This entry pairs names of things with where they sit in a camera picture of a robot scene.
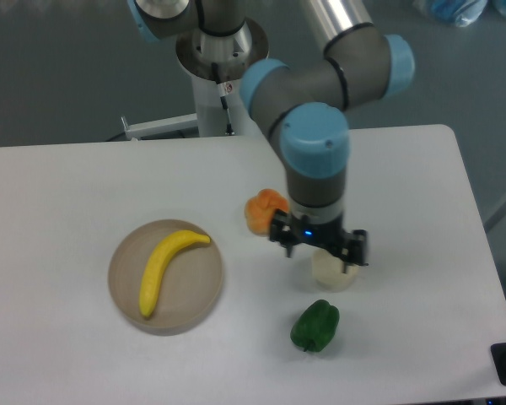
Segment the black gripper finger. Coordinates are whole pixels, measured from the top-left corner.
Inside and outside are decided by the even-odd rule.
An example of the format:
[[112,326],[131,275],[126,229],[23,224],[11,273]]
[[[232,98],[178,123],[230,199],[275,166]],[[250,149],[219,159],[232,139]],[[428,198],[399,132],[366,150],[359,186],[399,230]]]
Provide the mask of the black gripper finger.
[[333,256],[342,262],[342,273],[347,274],[350,267],[367,266],[369,234],[364,229],[346,231],[342,229],[336,238]]
[[269,241],[278,243],[285,249],[286,257],[290,258],[298,239],[291,228],[290,216],[282,210],[276,210],[269,227]]

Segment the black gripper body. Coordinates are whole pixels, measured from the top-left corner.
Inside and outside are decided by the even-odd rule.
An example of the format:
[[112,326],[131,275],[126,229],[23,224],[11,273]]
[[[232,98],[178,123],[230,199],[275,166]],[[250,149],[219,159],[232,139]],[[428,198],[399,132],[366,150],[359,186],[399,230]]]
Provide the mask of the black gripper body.
[[296,245],[306,244],[329,253],[342,253],[347,248],[346,232],[343,229],[343,211],[329,218],[314,219],[306,214],[288,213],[286,225],[289,237],[285,245],[291,253]]

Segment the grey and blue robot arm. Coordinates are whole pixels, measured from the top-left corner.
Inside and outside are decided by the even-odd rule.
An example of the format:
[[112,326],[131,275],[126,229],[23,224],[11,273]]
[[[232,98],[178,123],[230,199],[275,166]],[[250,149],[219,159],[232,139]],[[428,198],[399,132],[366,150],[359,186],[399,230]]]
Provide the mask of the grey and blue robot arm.
[[263,29],[242,1],[131,1],[149,41],[173,36],[176,56],[193,78],[216,89],[198,108],[201,132],[235,135],[252,120],[286,171],[289,208],[270,217],[268,236],[286,251],[307,244],[343,267],[367,262],[368,234],[343,227],[350,156],[345,112],[400,93],[412,82],[412,49],[382,35],[360,1],[303,1],[321,61],[302,73],[269,57]]

